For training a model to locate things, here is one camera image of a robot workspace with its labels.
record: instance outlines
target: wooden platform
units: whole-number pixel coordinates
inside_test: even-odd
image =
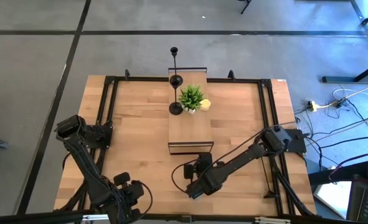
[[[177,72],[177,75],[183,79],[177,88],[177,98],[181,95],[181,88],[186,89],[188,85],[200,86],[204,98],[209,98],[206,72]],[[170,86],[169,104],[174,101],[174,88]],[[199,110],[194,114],[183,111],[180,115],[169,113],[170,153],[209,152],[212,141],[209,111]]]
[[[86,119],[87,124],[95,123],[104,79],[104,76],[88,77],[79,111],[79,115]],[[286,82],[272,80],[272,85],[279,122],[293,121],[293,109]],[[147,184],[154,196],[150,213],[276,215],[275,201],[263,198],[268,188],[261,160],[252,161],[232,174],[223,188],[211,196],[193,200],[175,188],[171,182],[171,171],[178,164],[195,159],[196,156],[169,155],[167,142],[170,88],[168,82],[119,82],[113,113],[113,138],[106,152],[103,174],[112,179],[116,174],[127,171],[132,179]],[[233,149],[263,128],[256,84],[208,83],[208,95],[212,102],[209,116],[212,139],[215,142],[212,151],[214,158]],[[286,126],[286,128],[295,127],[295,124]],[[227,157],[226,161],[245,148]],[[291,186],[308,209],[315,213],[304,161],[295,154],[286,154],[286,161]],[[269,167],[268,160],[264,159],[264,162]],[[269,169],[267,172],[272,186]],[[181,169],[176,172],[174,178],[182,188],[189,183],[183,178]],[[67,202],[82,180],[79,169],[69,157],[62,175],[55,208],[60,208]],[[287,212],[285,194],[282,194],[282,197],[284,211]],[[138,207],[144,211],[148,205],[149,195],[145,193],[140,198]]]

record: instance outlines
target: white pot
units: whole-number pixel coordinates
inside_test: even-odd
[[[195,111],[196,111],[196,110],[189,109],[189,108],[185,107],[184,105],[181,105],[181,106],[182,106],[182,108],[183,108],[184,110],[188,111],[188,113],[190,113],[190,114],[194,114],[194,113],[195,113]]]

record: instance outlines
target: potted plant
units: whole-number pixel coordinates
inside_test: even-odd
[[[201,107],[203,93],[200,86],[188,85],[186,89],[181,88],[181,96],[178,99],[184,110],[194,114]]]

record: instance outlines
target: black candle holder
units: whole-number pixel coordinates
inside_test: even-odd
[[[177,75],[177,66],[176,66],[176,56],[178,52],[178,48],[171,47],[170,49],[171,55],[174,58],[174,71],[175,74],[169,79],[170,85],[174,88],[174,101],[169,106],[169,111],[173,115],[179,115],[184,110],[180,104],[180,102],[177,102],[177,88],[182,85],[182,77]]]

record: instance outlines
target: gray floor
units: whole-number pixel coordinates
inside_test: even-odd
[[[357,2],[368,16],[368,1]],[[83,5],[78,0],[0,1],[0,29],[74,30]],[[90,6],[84,29],[362,30],[349,2],[253,0],[241,16],[242,6],[242,2],[227,0],[98,0]],[[0,36],[0,138],[10,144],[8,150],[0,150],[0,215],[12,213],[71,42],[71,36]],[[172,46],[179,49],[178,66],[206,66],[210,77],[226,77],[232,69],[241,78],[286,79],[295,110],[304,108],[308,100],[323,105],[334,99],[332,92],[340,86],[322,84],[322,76],[357,75],[368,68],[365,37],[82,36],[56,121],[78,111],[88,75],[122,75],[126,68],[132,76],[167,75]],[[365,85],[344,87],[360,90]],[[367,96],[357,95],[351,101],[368,117]],[[310,114],[315,132],[360,119],[351,108],[342,110],[340,119],[329,118],[325,112]],[[305,114],[298,117],[299,126],[308,131]],[[321,145],[359,133],[368,136],[368,126],[328,138]],[[54,139],[52,133],[29,212],[52,210],[66,154]],[[365,140],[325,149],[324,155],[341,162],[367,151]],[[318,161],[312,147],[307,158]],[[323,164],[333,165],[325,159]]]

